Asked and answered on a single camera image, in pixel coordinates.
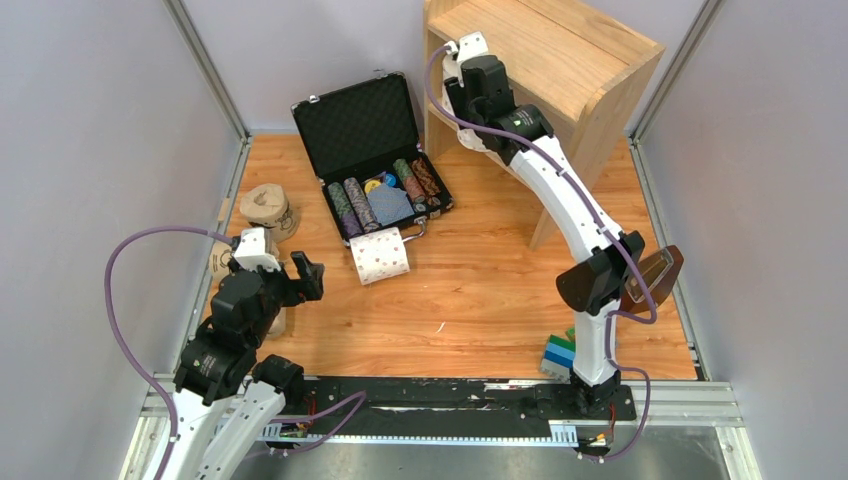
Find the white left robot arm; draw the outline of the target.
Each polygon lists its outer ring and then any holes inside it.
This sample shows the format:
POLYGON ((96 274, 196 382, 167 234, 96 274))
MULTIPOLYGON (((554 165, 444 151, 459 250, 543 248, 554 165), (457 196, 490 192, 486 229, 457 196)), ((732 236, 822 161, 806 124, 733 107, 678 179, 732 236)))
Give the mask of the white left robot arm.
POLYGON ((175 431, 146 478, 229 479, 274 416, 304 405, 302 366, 277 355, 257 359, 279 314, 323 296, 324 266, 302 251, 291 259, 296 279, 282 267, 230 263, 210 315, 181 353, 171 396, 175 431))

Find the floral toilet roll two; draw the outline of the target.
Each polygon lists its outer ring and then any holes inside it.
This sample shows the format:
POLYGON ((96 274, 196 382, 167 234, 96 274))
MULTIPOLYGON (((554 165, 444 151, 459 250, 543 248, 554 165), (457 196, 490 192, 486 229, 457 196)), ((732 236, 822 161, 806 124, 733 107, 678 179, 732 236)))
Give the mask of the floral toilet roll two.
POLYGON ((355 237, 350 241, 350 251, 363 286, 404 275, 411 270, 404 237, 398 228, 355 237))

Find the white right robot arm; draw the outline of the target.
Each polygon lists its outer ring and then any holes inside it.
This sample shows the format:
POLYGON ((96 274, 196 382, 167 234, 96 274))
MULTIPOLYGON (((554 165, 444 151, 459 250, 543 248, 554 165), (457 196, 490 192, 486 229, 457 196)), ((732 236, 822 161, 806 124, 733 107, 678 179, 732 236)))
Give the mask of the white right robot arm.
POLYGON ((615 320, 644 239, 637 231, 624 232, 593 199, 542 111, 516 103, 503 62, 491 54, 445 58, 456 66, 443 82, 455 122, 534 192, 571 251, 574 266, 556 279, 575 313, 571 403, 580 415, 596 417, 621 382, 612 352, 615 320))

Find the brown roll labelled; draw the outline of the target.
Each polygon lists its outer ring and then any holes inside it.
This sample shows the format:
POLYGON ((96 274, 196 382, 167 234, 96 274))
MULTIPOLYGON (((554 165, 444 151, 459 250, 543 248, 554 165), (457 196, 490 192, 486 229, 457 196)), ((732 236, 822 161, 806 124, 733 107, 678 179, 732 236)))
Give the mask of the brown roll labelled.
POLYGON ((265 336, 265 340, 273 340, 281 336, 286 330, 287 309, 281 308, 277 316, 271 322, 265 336))

